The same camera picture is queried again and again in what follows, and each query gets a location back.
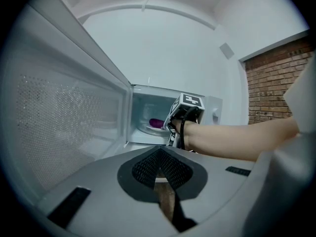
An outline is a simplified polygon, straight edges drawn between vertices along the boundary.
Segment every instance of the forearm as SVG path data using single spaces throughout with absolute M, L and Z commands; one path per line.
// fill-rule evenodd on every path
M 187 146 L 200 154 L 253 161 L 298 132 L 293 118 L 241 126 L 189 123 L 185 129 Z

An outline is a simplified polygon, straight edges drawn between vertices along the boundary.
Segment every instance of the black slot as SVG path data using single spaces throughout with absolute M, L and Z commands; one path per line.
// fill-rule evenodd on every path
M 243 169 L 243 168 L 237 168 L 237 167 L 233 167 L 233 166 L 228 167 L 226 170 L 229 171 L 229 172 L 238 174 L 238 175 L 242 175 L 242 176 L 248 176 L 250 174 L 250 172 L 251 172 L 251 170 Z
M 48 219 L 56 225 L 66 228 L 90 192 L 90 190 L 85 188 L 75 188 L 48 216 Z

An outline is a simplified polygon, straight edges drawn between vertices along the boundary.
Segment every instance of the white curved edge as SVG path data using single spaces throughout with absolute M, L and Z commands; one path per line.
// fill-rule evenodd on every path
M 211 12 L 207 12 L 204 8 L 200 8 L 187 0 L 93 0 L 79 3 L 71 11 L 79 21 L 85 21 L 94 14 L 129 8 L 155 9 L 175 13 L 195 20 L 212 30 L 217 26 L 217 21 Z

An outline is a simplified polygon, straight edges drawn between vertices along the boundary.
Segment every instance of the hand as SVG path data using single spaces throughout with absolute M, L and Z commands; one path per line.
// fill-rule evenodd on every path
M 181 120 L 179 119 L 174 119 L 172 121 L 172 124 L 176 127 L 177 132 L 180 134 L 180 127 L 181 127 Z M 184 129 L 183 129 L 183 133 L 184 133 L 184 146 L 185 149 L 190 151 L 192 150 L 190 147 L 190 134 L 191 134 L 191 130 L 192 127 L 198 125 L 192 121 L 186 121 L 184 123 Z

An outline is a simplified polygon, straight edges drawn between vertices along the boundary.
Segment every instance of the black mesh fabric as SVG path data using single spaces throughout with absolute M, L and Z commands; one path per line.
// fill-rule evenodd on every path
M 159 169 L 162 170 L 174 190 L 185 184 L 193 174 L 186 164 L 164 150 L 158 150 L 133 166 L 133 177 L 140 183 L 153 189 Z

